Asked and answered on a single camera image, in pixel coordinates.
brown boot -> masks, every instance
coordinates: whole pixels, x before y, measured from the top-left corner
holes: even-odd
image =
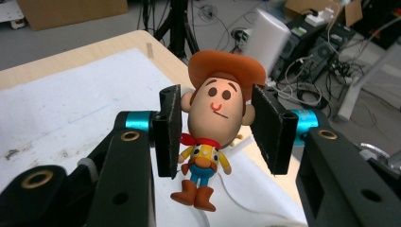
[[[193,205],[197,195],[197,185],[190,180],[183,180],[183,192],[175,192],[170,198],[184,205]]]
[[[208,186],[200,186],[198,188],[197,197],[195,198],[194,206],[200,210],[215,212],[216,207],[209,202],[213,194],[213,188]]]

yellow shirt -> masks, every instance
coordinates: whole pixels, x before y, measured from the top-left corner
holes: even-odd
[[[216,165],[218,165],[218,162],[220,162],[223,168],[230,166],[230,163],[228,162],[224,153],[210,145],[194,145],[188,147],[181,153],[181,155],[184,159],[188,158],[189,155],[191,158],[206,158]]]

cardboard box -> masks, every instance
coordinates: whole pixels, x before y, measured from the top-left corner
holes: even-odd
[[[67,26],[128,12],[127,0],[17,0],[34,30]]]
[[[339,22],[346,26],[351,26],[362,19],[362,6],[360,2],[361,0],[354,0],[346,6],[342,6],[337,0],[287,0],[285,8],[286,14],[289,17],[305,13],[309,9],[322,11],[325,8],[331,8],[334,10],[334,15],[337,15],[333,23]]]

figurine arm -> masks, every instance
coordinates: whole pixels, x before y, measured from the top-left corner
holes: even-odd
[[[183,163],[183,161],[185,161],[185,159],[187,159],[187,158],[189,157],[189,155],[191,155],[192,149],[193,149],[193,146],[191,146],[191,147],[185,149],[185,150],[180,154],[180,156],[178,156],[178,163],[179,163],[179,164]]]
[[[221,166],[223,167],[224,173],[227,175],[230,175],[231,174],[231,166],[230,166],[230,163],[228,162],[228,159],[222,152],[218,155],[218,157],[219,157]]]

red bandana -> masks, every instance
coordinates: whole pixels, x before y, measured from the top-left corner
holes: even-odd
[[[211,140],[211,139],[207,139],[207,138],[196,139],[194,136],[192,136],[188,133],[181,134],[180,142],[187,146],[194,146],[197,144],[202,144],[202,145],[209,145],[209,146],[212,146],[217,149],[221,148],[220,144],[215,140]]]

